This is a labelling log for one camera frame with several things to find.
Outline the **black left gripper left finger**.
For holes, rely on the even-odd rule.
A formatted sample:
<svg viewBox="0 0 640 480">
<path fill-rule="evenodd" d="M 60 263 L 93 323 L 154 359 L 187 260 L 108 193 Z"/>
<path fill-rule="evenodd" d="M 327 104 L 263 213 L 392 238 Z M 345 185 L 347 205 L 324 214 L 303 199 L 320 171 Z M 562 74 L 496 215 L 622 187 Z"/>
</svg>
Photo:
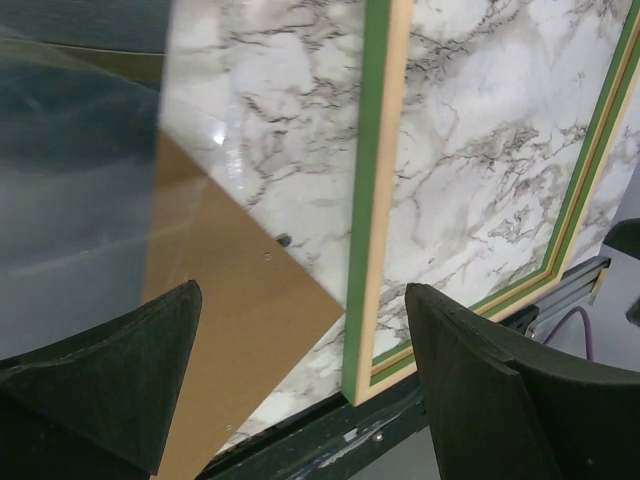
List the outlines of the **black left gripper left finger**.
<svg viewBox="0 0 640 480">
<path fill-rule="evenodd" d="M 1 362 L 4 479 L 149 479 L 159 471 L 202 308 L 194 280 Z"/>
</svg>

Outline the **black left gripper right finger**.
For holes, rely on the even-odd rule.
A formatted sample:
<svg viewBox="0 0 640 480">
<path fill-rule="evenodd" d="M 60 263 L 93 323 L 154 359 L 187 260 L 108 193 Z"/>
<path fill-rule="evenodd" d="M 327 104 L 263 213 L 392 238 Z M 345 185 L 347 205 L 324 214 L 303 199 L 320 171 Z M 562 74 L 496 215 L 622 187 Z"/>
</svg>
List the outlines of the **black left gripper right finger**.
<svg viewBox="0 0 640 480">
<path fill-rule="evenodd" d="M 635 479 L 639 376 L 491 322 L 437 289 L 405 292 L 444 479 Z"/>
</svg>

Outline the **light wooden picture frame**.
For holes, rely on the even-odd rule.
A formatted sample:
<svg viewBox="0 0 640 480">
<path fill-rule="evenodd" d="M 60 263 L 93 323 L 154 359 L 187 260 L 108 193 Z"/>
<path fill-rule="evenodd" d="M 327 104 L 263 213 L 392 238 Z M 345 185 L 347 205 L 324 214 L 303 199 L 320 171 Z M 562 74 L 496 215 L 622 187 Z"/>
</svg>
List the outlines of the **light wooden picture frame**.
<svg viewBox="0 0 640 480">
<path fill-rule="evenodd" d="M 568 268 L 633 96 L 635 1 L 367 5 L 341 389 L 415 369 L 434 286 L 498 321 Z"/>
</svg>

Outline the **brown backing board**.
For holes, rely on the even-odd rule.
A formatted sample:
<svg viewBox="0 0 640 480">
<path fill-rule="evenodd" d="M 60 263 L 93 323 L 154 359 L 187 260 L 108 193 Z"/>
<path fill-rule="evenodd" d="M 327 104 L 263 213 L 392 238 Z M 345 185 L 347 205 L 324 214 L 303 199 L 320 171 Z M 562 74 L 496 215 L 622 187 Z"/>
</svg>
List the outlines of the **brown backing board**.
<svg viewBox="0 0 640 480">
<path fill-rule="evenodd" d="M 239 205 L 220 166 L 157 125 L 144 283 L 130 311 L 190 280 L 202 308 L 155 479 L 199 474 L 343 312 Z"/>
</svg>

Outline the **clear plastic sheet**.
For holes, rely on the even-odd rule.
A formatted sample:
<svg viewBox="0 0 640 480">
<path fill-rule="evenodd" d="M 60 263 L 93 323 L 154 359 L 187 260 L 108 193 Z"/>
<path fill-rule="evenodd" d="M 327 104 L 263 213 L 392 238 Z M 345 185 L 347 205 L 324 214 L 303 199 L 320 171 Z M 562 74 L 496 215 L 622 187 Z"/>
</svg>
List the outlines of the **clear plastic sheet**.
<svg viewBox="0 0 640 480">
<path fill-rule="evenodd" d="M 156 127 L 155 91 L 1 36 L 1 449 L 155 471 L 276 372 L 272 241 Z"/>
</svg>

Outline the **aluminium rail frame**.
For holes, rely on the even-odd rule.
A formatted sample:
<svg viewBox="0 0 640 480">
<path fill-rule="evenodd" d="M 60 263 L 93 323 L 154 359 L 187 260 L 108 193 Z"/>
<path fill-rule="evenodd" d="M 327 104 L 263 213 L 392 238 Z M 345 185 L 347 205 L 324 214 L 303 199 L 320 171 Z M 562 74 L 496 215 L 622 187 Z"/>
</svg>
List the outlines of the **aluminium rail frame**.
<svg viewBox="0 0 640 480">
<path fill-rule="evenodd" d="M 560 281 L 533 305 L 538 315 L 527 327 L 525 335 L 543 343 L 572 308 L 591 304 L 608 274 L 611 259 L 596 256 L 566 271 Z"/>
</svg>

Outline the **grey photo print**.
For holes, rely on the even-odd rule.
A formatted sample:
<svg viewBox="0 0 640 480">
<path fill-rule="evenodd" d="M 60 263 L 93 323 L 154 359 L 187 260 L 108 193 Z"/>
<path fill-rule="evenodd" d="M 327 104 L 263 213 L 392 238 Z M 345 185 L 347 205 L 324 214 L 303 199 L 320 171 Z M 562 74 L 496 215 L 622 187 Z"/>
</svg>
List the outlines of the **grey photo print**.
<svg viewBox="0 0 640 480">
<path fill-rule="evenodd" d="M 168 1 L 1 5 L 1 355 L 141 300 Z"/>
</svg>

